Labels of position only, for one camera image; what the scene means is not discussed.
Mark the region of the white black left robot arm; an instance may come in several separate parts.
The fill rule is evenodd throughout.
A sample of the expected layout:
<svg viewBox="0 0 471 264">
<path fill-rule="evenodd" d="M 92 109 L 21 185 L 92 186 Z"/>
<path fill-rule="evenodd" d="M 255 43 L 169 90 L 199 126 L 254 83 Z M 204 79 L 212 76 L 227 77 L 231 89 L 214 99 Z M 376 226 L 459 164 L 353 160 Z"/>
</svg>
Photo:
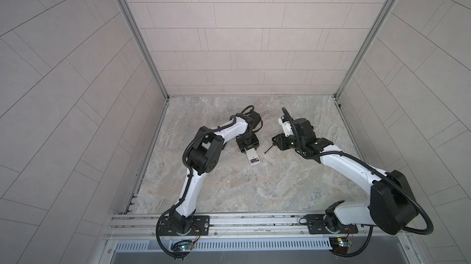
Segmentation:
<svg viewBox="0 0 471 264">
<path fill-rule="evenodd" d="M 261 116 L 255 112 L 254 106 L 248 106 L 248 112 L 231 116 L 228 123 L 214 129 L 201 127 L 194 140 L 186 147 L 182 161 L 187 167 L 185 185 L 179 200 L 169 211 L 171 224 L 180 234 L 190 231 L 193 216 L 196 212 L 196 202 L 208 173 L 217 166 L 220 155 L 226 143 L 233 138 L 240 152 L 247 155 L 250 165 L 260 163 L 256 153 L 259 146 L 256 132 L 262 125 Z"/>
</svg>

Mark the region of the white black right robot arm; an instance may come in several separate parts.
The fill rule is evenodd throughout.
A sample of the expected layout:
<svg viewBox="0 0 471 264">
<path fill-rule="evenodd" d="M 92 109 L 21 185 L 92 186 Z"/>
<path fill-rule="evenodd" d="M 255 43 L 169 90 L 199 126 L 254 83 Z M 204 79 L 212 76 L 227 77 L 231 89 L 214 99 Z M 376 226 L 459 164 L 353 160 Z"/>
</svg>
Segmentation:
<svg viewBox="0 0 471 264">
<path fill-rule="evenodd" d="M 324 221 L 331 233 L 337 233 L 341 225 L 368 225 L 379 227 L 387 234 L 399 231 L 414 232 L 408 224 L 417 216 L 425 215 L 415 200 L 407 178 L 398 171 L 386 172 L 343 152 L 332 141 L 319 138 L 305 118 L 293 120 L 282 116 L 278 123 L 282 133 L 272 142 L 280 150 L 294 149 L 302 158 L 314 160 L 330 167 L 356 183 L 369 196 L 369 201 L 345 203 L 337 201 L 325 211 Z"/>
</svg>

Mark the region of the white remote control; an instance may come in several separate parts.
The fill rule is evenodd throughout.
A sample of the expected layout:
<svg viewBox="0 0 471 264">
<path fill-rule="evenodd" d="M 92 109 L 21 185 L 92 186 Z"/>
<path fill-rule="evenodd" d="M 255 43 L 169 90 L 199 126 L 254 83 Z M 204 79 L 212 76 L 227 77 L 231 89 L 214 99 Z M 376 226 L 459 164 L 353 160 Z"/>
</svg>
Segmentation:
<svg viewBox="0 0 471 264">
<path fill-rule="evenodd" d="M 260 158 L 255 148 L 251 148 L 245 151 L 246 156 L 249 160 L 251 166 L 257 165 L 260 163 Z"/>
</svg>

